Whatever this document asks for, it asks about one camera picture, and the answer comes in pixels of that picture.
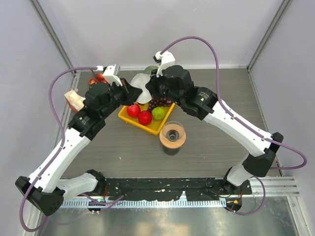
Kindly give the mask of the white paper coffee filter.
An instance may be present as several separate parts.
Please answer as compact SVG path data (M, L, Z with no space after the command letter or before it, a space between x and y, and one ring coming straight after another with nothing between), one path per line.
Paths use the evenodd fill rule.
M137 98L137 103L146 104L152 100L152 96L149 90L146 88L146 84L150 81L150 75L144 73L136 74L130 82L130 85L142 89L142 93Z

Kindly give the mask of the clear glass ribbed dripper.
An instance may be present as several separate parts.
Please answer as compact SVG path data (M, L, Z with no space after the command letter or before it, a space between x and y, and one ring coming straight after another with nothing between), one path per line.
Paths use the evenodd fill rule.
M163 126L161 132L167 140L175 142L183 138L185 129L181 123L177 121L169 121Z

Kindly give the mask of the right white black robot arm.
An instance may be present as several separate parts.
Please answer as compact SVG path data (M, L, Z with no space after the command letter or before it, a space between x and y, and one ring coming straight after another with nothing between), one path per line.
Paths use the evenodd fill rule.
M248 156L225 174L222 182L225 192L233 194L249 178L266 176L284 139L282 134L270 134L232 114L232 109L215 92L195 86L189 71L179 65L168 67L161 75L154 70L145 87L154 99L171 100L186 114L224 131L248 151Z

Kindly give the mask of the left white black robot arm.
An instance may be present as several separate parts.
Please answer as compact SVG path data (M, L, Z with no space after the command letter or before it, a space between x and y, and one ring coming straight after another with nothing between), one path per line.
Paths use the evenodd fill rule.
M105 126L105 119L121 105L134 104L141 93L142 89L131 86L125 79L121 86L92 84L85 94L84 107L69 122L61 142L31 175L16 180L15 185L26 199L45 216L50 216L67 199L89 192L101 195L105 191L105 178L95 170L68 180L60 178Z

